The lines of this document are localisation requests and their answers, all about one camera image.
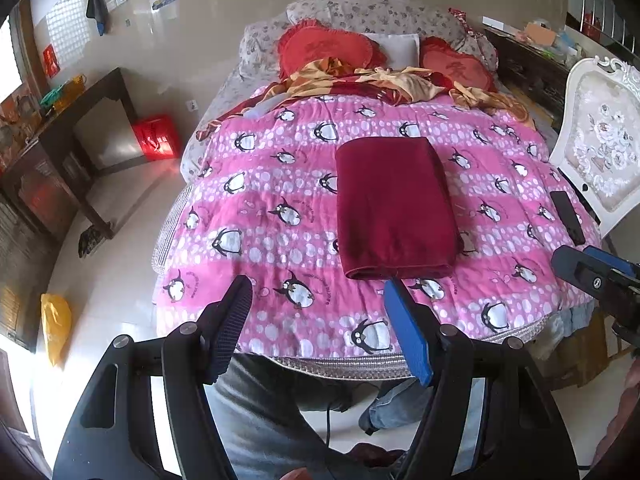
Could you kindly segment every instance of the red bag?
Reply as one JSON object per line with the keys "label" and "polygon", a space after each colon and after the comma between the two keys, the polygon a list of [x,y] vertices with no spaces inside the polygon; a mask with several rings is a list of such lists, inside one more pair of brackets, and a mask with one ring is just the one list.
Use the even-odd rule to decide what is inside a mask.
{"label": "red bag", "polygon": [[180,155],[180,137],[168,115],[156,115],[132,126],[146,160],[175,158]]}

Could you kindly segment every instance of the yellow plastic bag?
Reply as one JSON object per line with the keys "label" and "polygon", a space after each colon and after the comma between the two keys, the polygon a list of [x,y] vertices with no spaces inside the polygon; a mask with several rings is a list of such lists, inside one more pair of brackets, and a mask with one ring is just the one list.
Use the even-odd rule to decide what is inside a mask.
{"label": "yellow plastic bag", "polygon": [[65,298],[55,294],[43,294],[40,301],[44,348],[49,362],[55,366],[60,361],[60,354],[71,332],[71,310]]}

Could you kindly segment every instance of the white ornate chair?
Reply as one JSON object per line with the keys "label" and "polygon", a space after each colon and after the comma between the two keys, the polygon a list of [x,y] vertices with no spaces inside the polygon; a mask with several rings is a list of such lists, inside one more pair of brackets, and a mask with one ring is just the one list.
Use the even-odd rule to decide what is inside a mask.
{"label": "white ornate chair", "polygon": [[640,73],[619,59],[579,61],[549,163],[577,187],[605,237],[640,203]]}

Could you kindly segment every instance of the blue gripper pad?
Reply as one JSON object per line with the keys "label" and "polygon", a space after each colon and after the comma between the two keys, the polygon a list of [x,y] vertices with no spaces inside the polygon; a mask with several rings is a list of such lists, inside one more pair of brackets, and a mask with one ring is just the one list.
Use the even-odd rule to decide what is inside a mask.
{"label": "blue gripper pad", "polygon": [[391,326],[396,332],[409,371],[420,381],[422,386],[427,386],[433,377],[433,370],[429,362],[429,345],[422,337],[414,316],[391,280],[385,283],[385,310]]}
{"label": "blue gripper pad", "polygon": [[611,253],[607,253],[607,251],[603,251],[602,249],[590,245],[588,247],[585,247],[582,252],[587,256],[597,258],[601,262],[606,263],[609,267],[613,267],[614,269],[619,270],[630,278],[636,277],[636,273],[634,272],[634,266],[632,263],[614,256]]}

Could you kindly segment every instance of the screw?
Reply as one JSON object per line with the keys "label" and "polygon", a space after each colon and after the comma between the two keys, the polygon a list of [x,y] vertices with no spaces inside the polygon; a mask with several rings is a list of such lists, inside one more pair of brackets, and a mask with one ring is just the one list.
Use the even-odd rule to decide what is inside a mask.
{"label": "screw", "polygon": [[180,333],[184,335],[193,334],[198,329],[198,326],[193,321],[187,321],[180,325]]}
{"label": "screw", "polygon": [[448,337],[453,337],[458,333],[458,329],[452,324],[445,323],[444,325],[440,326],[440,333]]}
{"label": "screw", "polygon": [[129,336],[128,335],[119,335],[116,339],[113,340],[114,348],[122,348],[129,344]]}
{"label": "screw", "polygon": [[509,347],[513,348],[514,350],[520,350],[524,346],[522,340],[517,337],[508,337],[507,345],[509,345]]}

